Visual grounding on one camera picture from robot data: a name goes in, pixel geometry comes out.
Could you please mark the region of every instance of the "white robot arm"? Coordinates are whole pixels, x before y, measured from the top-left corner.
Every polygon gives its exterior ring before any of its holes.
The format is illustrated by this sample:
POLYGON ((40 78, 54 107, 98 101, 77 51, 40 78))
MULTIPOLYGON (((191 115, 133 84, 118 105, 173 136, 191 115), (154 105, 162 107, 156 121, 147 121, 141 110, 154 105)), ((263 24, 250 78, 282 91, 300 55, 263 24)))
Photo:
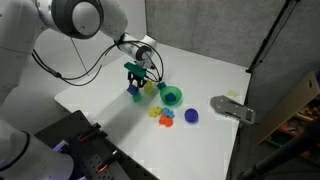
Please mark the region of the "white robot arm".
MULTIPOLYGON (((125 33, 127 18, 115 0, 6 0, 0 7, 0 106, 13 88, 39 35, 48 28, 78 39, 89 39, 99 30, 118 48, 151 68, 149 57, 157 42, 146 36, 136 41, 125 33)), ((34 136, 21 132, 0 117, 0 177, 5 179, 67 179, 71 157, 54 153, 34 136)))

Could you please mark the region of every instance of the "white table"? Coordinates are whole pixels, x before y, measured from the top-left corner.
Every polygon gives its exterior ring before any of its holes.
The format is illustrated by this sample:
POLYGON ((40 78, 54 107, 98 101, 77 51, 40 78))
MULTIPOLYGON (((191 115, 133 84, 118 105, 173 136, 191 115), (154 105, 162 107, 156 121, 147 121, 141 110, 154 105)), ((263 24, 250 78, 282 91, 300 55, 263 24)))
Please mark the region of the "white table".
POLYGON ((165 62, 164 81, 183 92, 171 128, 160 127, 159 117, 148 117, 149 107, 165 107, 159 93, 148 96, 142 90, 143 100, 133 103, 126 92, 123 65, 131 61, 126 55, 104 67, 90 85, 70 87, 55 99, 99 123, 111 142, 161 180, 225 179, 239 122, 214 113, 209 100, 233 91, 239 94, 234 100, 244 103, 250 75, 244 67, 173 47, 159 44, 157 50, 165 62), (197 124, 184 120, 188 108, 199 112, 197 124))

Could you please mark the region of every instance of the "green cup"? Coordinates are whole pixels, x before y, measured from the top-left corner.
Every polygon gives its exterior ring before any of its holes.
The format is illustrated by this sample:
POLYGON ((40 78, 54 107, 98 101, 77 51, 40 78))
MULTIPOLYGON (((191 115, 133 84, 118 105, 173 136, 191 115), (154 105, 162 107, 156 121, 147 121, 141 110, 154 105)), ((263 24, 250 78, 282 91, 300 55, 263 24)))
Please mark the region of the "green cup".
POLYGON ((161 100, 164 104, 166 104, 168 106, 174 106, 174 105, 178 104, 178 102, 181 100, 182 92, 177 87, 167 86, 160 91, 160 97, 161 97, 161 100), (173 94, 175 96, 174 101, 167 100, 166 96, 169 94, 173 94))

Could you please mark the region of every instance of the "orange toy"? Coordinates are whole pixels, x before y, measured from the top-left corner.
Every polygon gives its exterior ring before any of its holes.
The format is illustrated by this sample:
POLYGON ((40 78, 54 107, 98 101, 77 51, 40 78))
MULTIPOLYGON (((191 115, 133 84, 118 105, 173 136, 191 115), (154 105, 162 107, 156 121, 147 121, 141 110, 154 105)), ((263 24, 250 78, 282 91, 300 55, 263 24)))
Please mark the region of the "orange toy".
POLYGON ((159 124, 171 127, 173 125, 173 120, 162 114, 159 119, 159 124))

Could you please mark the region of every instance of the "black pole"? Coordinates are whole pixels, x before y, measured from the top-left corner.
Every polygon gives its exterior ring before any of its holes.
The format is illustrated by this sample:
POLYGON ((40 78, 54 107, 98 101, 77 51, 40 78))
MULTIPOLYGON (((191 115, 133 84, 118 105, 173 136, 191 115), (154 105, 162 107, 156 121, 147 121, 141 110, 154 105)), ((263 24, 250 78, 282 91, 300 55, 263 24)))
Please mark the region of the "black pole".
POLYGON ((320 143, 320 118, 309 123, 304 132, 269 157, 238 175, 238 180, 253 180, 300 155, 310 147, 320 143))
POLYGON ((269 30, 269 33, 267 35, 267 37, 263 40, 260 48, 259 48, 259 51, 257 52, 256 56, 254 57, 249 69, 247 69, 247 73, 253 73, 253 70, 255 68, 255 65, 257 64, 262 52, 264 51, 264 49, 266 48, 266 46, 268 45, 269 41, 270 41, 270 38, 274 32, 274 30, 276 29, 277 25, 279 24, 284 12, 287 10, 287 8, 289 7, 289 4, 290 2, 293 1, 293 0, 286 0, 286 2, 284 3, 284 5, 282 6, 282 9, 280 11, 280 13, 278 14, 278 17, 276 18, 276 20, 274 21, 271 29, 269 30))

